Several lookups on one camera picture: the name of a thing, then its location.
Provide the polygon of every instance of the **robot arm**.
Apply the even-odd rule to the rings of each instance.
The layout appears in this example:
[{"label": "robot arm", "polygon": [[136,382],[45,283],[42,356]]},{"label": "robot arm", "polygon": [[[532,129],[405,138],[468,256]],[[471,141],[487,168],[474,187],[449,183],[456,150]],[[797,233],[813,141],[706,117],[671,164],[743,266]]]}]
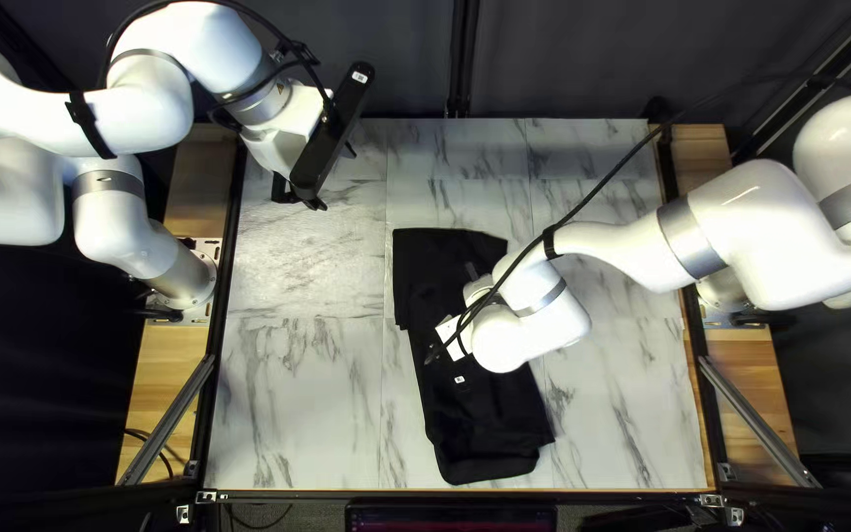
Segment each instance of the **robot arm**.
[{"label": "robot arm", "polygon": [[[849,216],[834,227],[837,215],[823,199],[836,199],[839,190],[851,195],[851,99],[830,107],[797,141],[796,163],[810,187],[780,163],[752,161],[632,224],[566,224],[553,235],[554,251],[603,260],[657,293],[730,267],[758,308],[851,306],[851,202],[839,206]],[[500,260],[491,281],[502,279],[517,255]],[[465,287],[466,303],[488,292],[491,281]],[[499,293],[499,304],[483,308],[463,333],[487,369],[512,371],[589,333],[589,316],[542,244]]]},{"label": "robot arm", "polygon": [[[193,120],[187,75],[219,99],[271,73],[270,59],[242,19],[204,2],[173,4],[137,19],[113,56],[107,88],[84,93],[84,100],[116,154],[159,150],[183,139]],[[274,113],[288,96],[277,93],[270,99]],[[68,93],[25,88],[0,55],[0,138],[17,136],[60,155],[97,156],[68,114],[69,99]]]},{"label": "robot arm", "polygon": [[[204,304],[214,265],[148,220],[132,154],[183,139],[193,121],[189,83],[197,80],[242,124],[259,164],[290,177],[309,206],[323,205],[317,189],[360,115],[372,67],[354,65],[340,86],[342,106],[319,127],[323,99],[278,76],[282,55],[266,54],[227,6],[175,2],[150,12],[120,35],[107,88],[80,95],[94,118],[94,143],[94,132],[89,138],[69,112],[78,95],[25,88],[0,54],[0,243],[44,245],[61,236],[64,180],[73,184],[81,253],[144,280],[172,308]],[[110,155],[95,148],[100,141]],[[305,150],[310,161],[296,171]]]}]

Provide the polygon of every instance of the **black cable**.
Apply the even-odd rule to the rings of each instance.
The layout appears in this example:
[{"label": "black cable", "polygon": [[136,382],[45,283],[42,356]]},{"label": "black cable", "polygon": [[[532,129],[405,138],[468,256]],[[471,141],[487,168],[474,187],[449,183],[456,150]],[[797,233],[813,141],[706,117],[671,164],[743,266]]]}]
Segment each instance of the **black cable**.
[{"label": "black cable", "polygon": [[[144,443],[147,443],[147,438],[137,432],[134,432],[133,429],[124,429],[124,434],[133,436],[137,439],[143,440]],[[169,460],[166,460],[166,457],[162,451],[160,451],[160,460],[162,460],[163,465],[166,466],[166,471],[169,473],[169,479],[173,480],[173,468],[171,465],[169,465]]]},{"label": "black cable", "polygon": [[[135,432],[137,434],[144,435],[146,437],[151,436],[150,432],[147,432],[147,431],[144,431],[144,430],[141,430],[141,429],[130,429],[130,428],[128,428],[127,430],[131,431],[131,432]],[[175,459],[181,466],[186,465],[186,459],[183,458],[182,456],[180,456],[180,453],[177,453],[176,451],[174,451],[173,448],[169,446],[169,443],[163,444],[163,448],[166,449],[167,451],[169,451],[169,453],[172,455],[173,459]]]},{"label": "black cable", "polygon": [[147,515],[143,516],[143,523],[140,524],[139,532],[147,532],[149,529],[150,522],[153,521],[153,512],[147,512]]},{"label": "black cable", "polygon": [[[590,190],[590,192],[586,195],[586,197],[584,199],[582,199],[579,203],[577,203],[577,205],[573,209],[571,209],[570,212],[566,213],[566,215],[563,218],[561,218],[559,222],[551,225],[549,227],[549,229],[556,231],[557,229],[561,228],[563,225],[567,224],[570,220],[572,220],[573,217],[576,216],[578,212],[580,212],[580,209],[584,208],[586,206],[586,204],[589,203],[590,200],[593,199],[599,193],[600,190],[602,190],[602,187],[605,187],[606,184],[609,183],[609,180],[613,179],[613,176],[615,176],[617,173],[619,173],[622,166],[624,166],[626,163],[628,163],[630,161],[630,159],[632,159],[632,157],[635,155],[636,152],[641,150],[643,146],[647,145],[659,133],[670,128],[673,124],[675,124],[676,122],[681,120],[682,117],[685,116],[686,114],[688,114],[689,112],[694,111],[696,109],[699,109],[699,108],[701,108],[705,105],[708,105],[709,103],[713,103],[717,100],[720,100],[720,99],[724,98],[725,96],[729,95],[730,93],[737,91],[741,88],[744,88],[748,85],[757,85],[757,84],[761,84],[761,83],[767,83],[767,82],[771,82],[771,81],[781,81],[781,80],[785,80],[785,79],[804,79],[805,81],[809,81],[810,79],[818,79],[818,80],[828,81],[828,79],[825,79],[825,78],[820,79],[819,77],[814,77],[811,74],[795,74],[795,73],[794,74],[776,74],[776,75],[771,75],[771,76],[763,76],[763,77],[739,81],[738,83],[735,83],[733,85],[729,85],[727,88],[720,90],[713,95],[707,96],[705,98],[702,98],[701,100],[696,101],[695,103],[691,104],[686,109],[684,109],[683,111],[676,113],[671,118],[669,118],[668,120],[666,120],[665,122],[663,122],[662,124],[657,126],[654,130],[649,132],[649,134],[647,134],[645,137],[643,137],[642,140],[637,142],[635,144],[635,146],[632,147],[632,150],[630,150],[628,153],[626,153],[622,157],[620,162],[616,163],[616,165],[613,166],[613,168],[610,169],[609,172],[602,179],[599,180],[599,183],[597,183],[597,186],[594,187],[592,190]],[[468,315],[468,317],[465,320],[462,321],[462,323],[459,327],[456,327],[455,333],[453,333],[452,336],[450,336],[448,338],[448,340],[445,340],[442,345],[437,345],[432,349],[432,353],[430,353],[429,356],[425,358],[426,364],[429,364],[433,360],[435,360],[435,358],[439,356],[439,354],[443,351],[443,349],[445,349],[449,345],[452,345],[452,342],[455,342],[455,340],[461,335],[461,333],[465,330],[465,328],[468,327],[468,325],[470,323],[472,323],[472,320],[474,320],[475,317],[479,315],[479,312],[481,311],[481,309],[485,308],[488,305],[488,303],[490,302],[491,298],[495,294],[497,294],[498,289],[501,288],[501,285],[504,283],[505,280],[508,279],[508,277],[511,275],[511,273],[514,272],[514,269],[517,268],[517,265],[520,264],[521,260],[524,260],[524,258],[527,256],[527,254],[530,253],[530,250],[532,250],[534,247],[536,247],[543,239],[544,239],[543,234],[535,237],[534,240],[532,240],[530,242],[530,244],[528,244],[523,250],[521,250],[521,253],[519,253],[517,255],[517,258],[511,263],[511,266],[509,266],[508,269],[504,272],[504,274],[501,276],[501,279],[499,279],[497,281],[497,283],[495,283],[494,286],[491,287],[490,292],[488,292],[488,294],[485,295],[486,297],[484,297],[484,298],[482,298],[478,301],[475,301],[474,303],[472,303],[472,305],[469,305],[469,307],[466,309],[466,311],[471,310],[471,313]]]},{"label": "black cable", "polygon": [[[170,4],[177,4],[180,2],[190,2],[197,0],[157,0],[155,2],[150,2],[145,6],[142,6],[135,11],[133,11],[130,15],[127,16],[121,22],[116,30],[113,30],[111,36],[107,39],[107,46],[104,55],[104,61],[100,65],[100,72],[98,73],[98,87],[104,88],[107,83],[107,71],[110,68],[111,62],[113,61],[113,50],[117,47],[117,42],[120,41],[120,36],[123,34],[124,30],[133,23],[133,21],[139,19],[140,17],[144,17],[149,13],[154,11],[158,11]],[[324,109],[325,112],[329,115],[334,110],[334,103],[330,101],[330,97],[327,96],[327,92],[324,89],[324,84],[321,83],[321,79],[318,77],[317,73],[314,71],[314,67],[312,66],[312,61],[306,59],[302,52],[302,44],[299,46],[294,41],[291,41],[287,35],[278,30],[277,27],[272,24],[268,19],[260,15],[254,9],[251,9],[248,6],[244,6],[235,2],[234,0],[205,0],[211,4],[218,4],[219,6],[226,6],[234,9],[236,12],[248,15],[253,18],[255,22],[265,27],[266,30],[270,31],[281,43],[281,45],[286,48],[291,54],[297,58],[298,62],[304,67],[304,70],[307,71],[307,76],[310,77],[311,81],[314,82],[314,86],[317,88],[318,92],[321,93],[321,99],[324,101]]]},{"label": "black cable", "polygon": [[294,507],[294,504],[288,504],[288,507],[285,508],[285,511],[282,512],[281,517],[279,517],[278,519],[272,521],[271,523],[268,523],[267,525],[258,525],[258,526],[249,525],[248,523],[245,523],[241,518],[236,517],[235,513],[231,511],[231,504],[225,504],[224,507],[225,507],[225,510],[227,512],[229,512],[229,518],[231,519],[232,522],[238,523],[239,525],[242,525],[242,526],[244,526],[244,527],[246,527],[250,530],[267,530],[268,528],[275,526],[278,523],[280,523],[281,520],[284,519],[285,516],[288,514],[288,512],[291,511],[291,508]]}]

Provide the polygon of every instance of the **metal mounting plate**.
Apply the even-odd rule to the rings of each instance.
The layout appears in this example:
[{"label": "metal mounting plate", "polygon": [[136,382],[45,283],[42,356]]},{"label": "metal mounting plate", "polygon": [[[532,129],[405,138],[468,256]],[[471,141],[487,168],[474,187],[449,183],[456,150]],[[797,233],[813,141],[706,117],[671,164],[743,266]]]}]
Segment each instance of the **metal mounting plate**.
[{"label": "metal mounting plate", "polygon": [[[211,260],[215,264],[215,271],[219,269],[219,260],[222,259],[222,238],[206,238],[202,236],[191,236],[195,242],[194,253],[208,262]],[[183,320],[180,322],[172,322],[170,320],[149,318],[147,325],[164,326],[164,327],[208,327],[212,321],[212,298],[209,296],[204,302],[192,308],[183,310]],[[147,308],[167,308],[164,303],[164,297],[159,294],[153,294],[147,297]]]}]

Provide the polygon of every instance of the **black cloth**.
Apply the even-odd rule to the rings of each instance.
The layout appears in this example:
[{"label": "black cloth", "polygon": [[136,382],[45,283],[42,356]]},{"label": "black cloth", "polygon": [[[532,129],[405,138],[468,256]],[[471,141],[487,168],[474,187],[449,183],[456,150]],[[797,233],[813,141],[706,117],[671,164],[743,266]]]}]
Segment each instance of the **black cloth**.
[{"label": "black cloth", "polygon": [[[525,364],[492,373],[465,357],[446,353],[424,362],[445,316],[465,310],[461,289],[471,281],[465,264],[488,273],[507,253],[493,236],[457,229],[393,232],[393,300],[396,324],[408,331],[425,414],[425,433],[435,447],[439,472],[453,485],[507,478],[533,471],[538,448],[553,442],[540,391]],[[456,377],[463,378],[456,382]]]}]

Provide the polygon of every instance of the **marble tabletop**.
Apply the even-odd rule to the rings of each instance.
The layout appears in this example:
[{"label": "marble tabletop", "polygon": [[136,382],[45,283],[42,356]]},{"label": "marble tabletop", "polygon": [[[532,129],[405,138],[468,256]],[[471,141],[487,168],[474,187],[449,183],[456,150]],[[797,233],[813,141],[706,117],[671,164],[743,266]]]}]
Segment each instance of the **marble tabletop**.
[{"label": "marble tabletop", "polygon": [[[359,156],[321,192],[326,212],[271,202],[271,175],[250,159],[207,488],[704,488],[677,293],[599,260],[555,260],[594,322],[531,363],[556,442],[530,474],[461,487],[439,475],[393,320],[393,229],[473,229],[517,249],[646,132],[644,120],[367,119]],[[632,222],[660,202],[644,150],[576,219]]]}]

